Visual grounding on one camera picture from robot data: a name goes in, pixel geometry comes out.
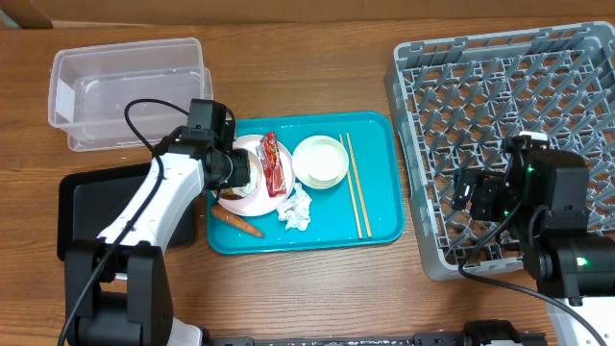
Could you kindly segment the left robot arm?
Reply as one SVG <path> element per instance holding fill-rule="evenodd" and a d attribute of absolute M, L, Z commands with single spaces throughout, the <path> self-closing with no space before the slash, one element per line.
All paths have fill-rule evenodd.
<path fill-rule="evenodd" d="M 175 317 L 164 252 L 203 190 L 248 183 L 248 154 L 233 122 L 180 126 L 152 146 L 141 186 L 90 239 L 58 237 L 64 264 L 60 345 L 204 345 L 203 329 Z"/>

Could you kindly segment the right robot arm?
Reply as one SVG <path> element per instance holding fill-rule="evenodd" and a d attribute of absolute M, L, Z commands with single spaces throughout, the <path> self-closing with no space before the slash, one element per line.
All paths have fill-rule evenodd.
<path fill-rule="evenodd" d="M 551 148 L 548 137 L 522 132 L 504 141 L 505 171 L 458 168 L 454 210 L 496 223 L 457 265 L 465 278 L 527 294 L 546 303 L 561 345 L 614 342 L 614 241 L 588 231 L 589 170 L 579 154 Z M 517 239 L 529 289 L 464 268 L 502 232 Z"/>

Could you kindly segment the red snack wrapper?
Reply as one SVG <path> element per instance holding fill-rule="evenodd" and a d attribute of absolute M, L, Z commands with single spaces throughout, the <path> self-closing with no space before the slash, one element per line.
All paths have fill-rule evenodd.
<path fill-rule="evenodd" d="M 256 151 L 265 175 L 268 195 L 278 197 L 286 194 L 283 165 L 276 134 L 270 132 L 263 136 Z"/>

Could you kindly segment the white tissue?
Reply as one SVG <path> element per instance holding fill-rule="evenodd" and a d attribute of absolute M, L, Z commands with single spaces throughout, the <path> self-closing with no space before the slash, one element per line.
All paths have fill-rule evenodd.
<path fill-rule="evenodd" d="M 277 207 L 278 219 L 285 223 L 285 229 L 297 229 L 304 232 L 311 221 L 311 197 L 306 193 L 301 183 L 296 183 L 293 193 Z"/>

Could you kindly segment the pale green bowl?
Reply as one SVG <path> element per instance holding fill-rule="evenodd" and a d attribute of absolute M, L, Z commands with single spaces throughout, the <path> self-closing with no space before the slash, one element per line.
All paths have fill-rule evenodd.
<path fill-rule="evenodd" d="M 320 183 L 313 180 L 308 175 L 309 170 L 309 156 L 311 150 L 318 145 L 329 145 L 335 147 L 339 153 L 340 158 L 343 160 L 343 170 L 335 181 L 328 184 Z M 327 189 L 340 183 L 346 176 L 347 168 L 349 167 L 349 158 L 346 149 L 342 147 L 340 141 L 330 136 L 310 136 L 304 139 L 295 148 L 292 155 L 292 169 L 295 176 L 299 181 L 308 187 L 315 189 Z"/>

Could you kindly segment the white cup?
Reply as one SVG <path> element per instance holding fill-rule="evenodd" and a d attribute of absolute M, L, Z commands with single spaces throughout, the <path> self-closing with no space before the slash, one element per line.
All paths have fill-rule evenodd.
<path fill-rule="evenodd" d="M 335 147 L 315 146 L 309 156 L 308 175 L 323 184 L 335 181 L 343 170 L 343 160 Z"/>

